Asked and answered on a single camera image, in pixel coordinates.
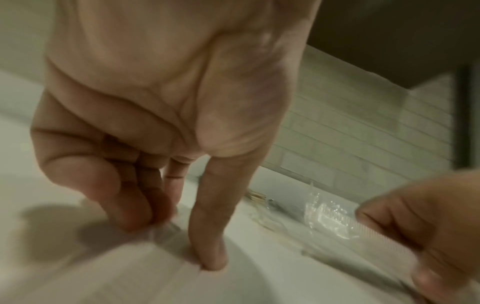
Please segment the hand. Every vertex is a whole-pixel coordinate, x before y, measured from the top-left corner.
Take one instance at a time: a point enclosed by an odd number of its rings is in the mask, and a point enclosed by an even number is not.
[[[362,205],[358,220],[419,252],[412,278],[449,302],[480,269],[480,171],[411,184]]]
[[[206,268],[224,267],[223,230],[273,143],[319,4],[59,1],[31,126],[41,169],[130,231],[170,219],[189,164],[209,154],[189,236]]]

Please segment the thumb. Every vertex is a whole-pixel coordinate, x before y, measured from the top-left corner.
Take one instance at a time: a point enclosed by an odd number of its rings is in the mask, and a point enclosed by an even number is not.
[[[420,293],[431,300],[451,302],[474,277],[479,265],[475,231],[460,224],[438,229],[431,243],[420,253],[412,279]]]
[[[190,242],[204,267],[220,270],[228,259],[223,232],[245,194],[264,152],[212,157],[203,173],[188,227]]]

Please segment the palm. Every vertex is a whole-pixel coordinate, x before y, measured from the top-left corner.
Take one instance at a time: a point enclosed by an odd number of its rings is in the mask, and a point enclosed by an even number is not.
[[[172,215],[207,153],[190,233],[209,247],[272,144],[317,1],[60,6],[32,125],[41,168],[131,230]]]

